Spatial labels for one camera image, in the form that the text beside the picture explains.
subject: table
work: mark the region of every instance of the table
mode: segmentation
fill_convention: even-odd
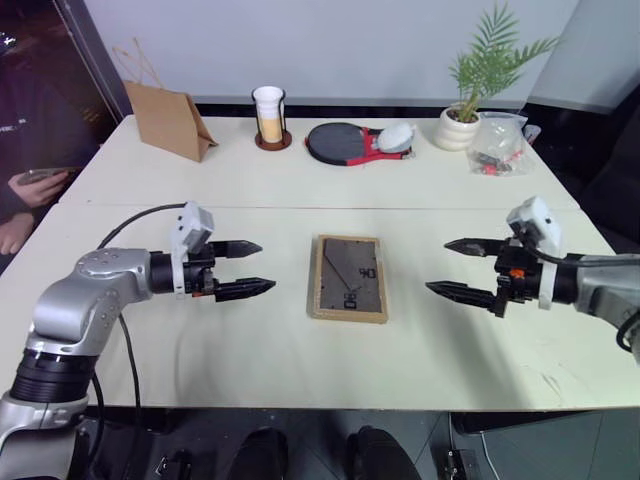
[[[0,277],[0,363],[17,365],[33,305],[74,261],[134,206],[55,206]],[[451,279],[494,289],[490,259],[442,248],[464,236],[508,235],[508,209],[211,208],[215,238],[247,239],[264,251],[221,260],[216,276],[278,285],[252,299],[156,296],[125,309],[145,406],[563,410],[640,405],[640,370],[602,320],[554,305],[509,305],[506,319],[458,305],[424,287]],[[579,210],[559,210],[568,251],[611,253]],[[145,217],[113,246],[169,247],[175,212]],[[389,322],[311,319],[312,240],[321,233],[377,236]],[[106,402],[132,405],[123,337],[116,326],[98,362]],[[7,388],[13,368],[0,370]]]
[[[496,178],[469,174],[463,152],[445,152],[427,139],[436,119],[417,125],[416,157],[359,167],[314,160],[303,146],[313,127],[332,119],[287,120],[292,145],[265,152],[254,144],[254,118],[205,117],[220,146],[202,163],[145,145],[127,117],[62,197],[65,204],[158,205],[186,200],[216,207],[278,208],[512,208],[541,195],[553,209],[578,205],[528,148],[535,170]],[[379,128],[398,119],[340,119]]]

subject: candle holder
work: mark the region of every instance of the candle holder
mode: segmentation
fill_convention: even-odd
[[[256,145],[263,150],[277,151],[291,145],[284,116],[285,91],[278,87],[258,87],[251,92],[256,106]]]

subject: brown paper bag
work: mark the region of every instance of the brown paper bag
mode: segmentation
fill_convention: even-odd
[[[140,139],[196,162],[202,161],[208,148],[218,144],[209,134],[193,100],[186,93],[162,88],[162,83],[136,39],[134,43],[139,54],[137,62],[124,50],[114,47],[113,51],[132,78],[137,79],[136,82],[125,80],[124,86],[136,116]],[[137,63],[139,75],[132,73],[122,57]],[[144,73],[155,80],[160,88],[143,85]]]

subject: palm plant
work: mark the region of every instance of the palm plant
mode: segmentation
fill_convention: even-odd
[[[474,34],[471,51],[460,53],[455,65],[449,67],[458,82],[460,103],[452,110],[454,120],[464,123],[476,121],[478,105],[509,88],[522,76],[520,68],[529,60],[547,53],[558,44],[558,37],[536,40],[521,50],[518,41],[518,20],[509,12],[494,5],[493,13],[483,12]]]

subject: plastic bag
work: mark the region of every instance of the plastic bag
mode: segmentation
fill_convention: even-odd
[[[527,118],[502,112],[481,112],[480,128],[467,149],[472,173],[507,177],[533,170],[522,127]]]

